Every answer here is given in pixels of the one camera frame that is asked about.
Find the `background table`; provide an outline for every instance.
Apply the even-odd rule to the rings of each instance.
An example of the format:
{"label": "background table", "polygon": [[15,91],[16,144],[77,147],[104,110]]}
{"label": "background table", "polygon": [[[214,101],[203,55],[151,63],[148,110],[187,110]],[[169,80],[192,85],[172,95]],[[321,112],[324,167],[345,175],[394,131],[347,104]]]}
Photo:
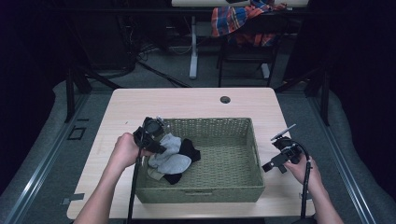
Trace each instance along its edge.
{"label": "background table", "polygon": [[[223,104],[220,97],[231,102]],[[106,167],[118,136],[132,133],[145,117],[163,119],[251,118],[259,156],[267,163],[279,150],[270,139],[287,128],[276,95],[269,88],[119,89],[108,104],[75,193],[84,199],[70,203],[69,218],[76,218]],[[134,167],[122,174],[110,218],[127,218]],[[134,200],[133,218],[209,218],[299,216],[302,185],[291,172],[277,168],[263,174],[265,190],[256,203],[141,203]],[[307,203],[308,215],[315,213]]]}

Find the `black chair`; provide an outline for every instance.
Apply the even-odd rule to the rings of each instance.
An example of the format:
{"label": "black chair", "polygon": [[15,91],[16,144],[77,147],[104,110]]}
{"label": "black chair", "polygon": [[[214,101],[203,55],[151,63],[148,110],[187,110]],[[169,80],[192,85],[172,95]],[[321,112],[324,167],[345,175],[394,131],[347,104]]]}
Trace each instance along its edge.
{"label": "black chair", "polygon": [[275,41],[271,46],[264,47],[253,47],[253,46],[236,46],[230,45],[227,40],[227,35],[223,37],[221,44],[220,53],[218,57],[218,69],[219,69],[219,87],[221,87],[222,79],[252,79],[249,77],[224,77],[223,76],[223,63],[257,63],[258,69],[261,68],[263,63],[271,64],[270,74],[266,83],[269,87],[271,83],[271,77],[274,71],[274,65],[276,62],[276,55],[279,49],[279,43],[283,35],[286,33],[289,26],[288,19],[275,12],[264,13],[260,16],[254,17],[239,28],[232,34],[277,34]]}

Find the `basket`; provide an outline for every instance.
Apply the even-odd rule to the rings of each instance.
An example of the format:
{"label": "basket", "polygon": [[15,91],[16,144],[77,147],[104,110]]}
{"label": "basket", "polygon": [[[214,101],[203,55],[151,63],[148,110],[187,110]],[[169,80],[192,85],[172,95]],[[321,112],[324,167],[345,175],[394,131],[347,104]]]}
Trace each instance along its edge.
{"label": "basket", "polygon": [[257,202],[264,181],[251,119],[164,121],[170,125],[165,134],[190,139],[201,151],[201,159],[171,185],[148,175],[149,158],[145,158],[136,183],[136,196],[142,203]]}

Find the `forearm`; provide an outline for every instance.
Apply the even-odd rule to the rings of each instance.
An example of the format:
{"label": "forearm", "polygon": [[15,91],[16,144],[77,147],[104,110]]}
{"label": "forearm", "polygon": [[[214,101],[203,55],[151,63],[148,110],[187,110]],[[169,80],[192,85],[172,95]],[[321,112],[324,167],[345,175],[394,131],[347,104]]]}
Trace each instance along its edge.
{"label": "forearm", "polygon": [[344,223],[332,205],[329,193],[323,186],[310,190],[310,193],[316,210],[315,219],[318,224]]}
{"label": "forearm", "polygon": [[74,223],[107,223],[114,190],[122,171],[109,164]]}

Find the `plaid shirt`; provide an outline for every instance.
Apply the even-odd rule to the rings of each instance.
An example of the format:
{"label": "plaid shirt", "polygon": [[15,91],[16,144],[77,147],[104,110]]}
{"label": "plaid shirt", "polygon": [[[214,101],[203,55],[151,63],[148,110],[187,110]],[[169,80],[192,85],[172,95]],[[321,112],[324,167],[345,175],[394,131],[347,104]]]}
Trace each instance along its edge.
{"label": "plaid shirt", "polygon": [[[212,13],[212,35],[228,35],[239,29],[249,19],[252,19],[262,13],[272,10],[283,10],[286,4],[275,5],[274,0],[267,0],[266,3],[261,0],[250,0],[250,5],[246,7],[215,7]],[[274,34],[262,35],[229,35],[229,43],[237,45],[250,44],[253,46],[271,45]]]}

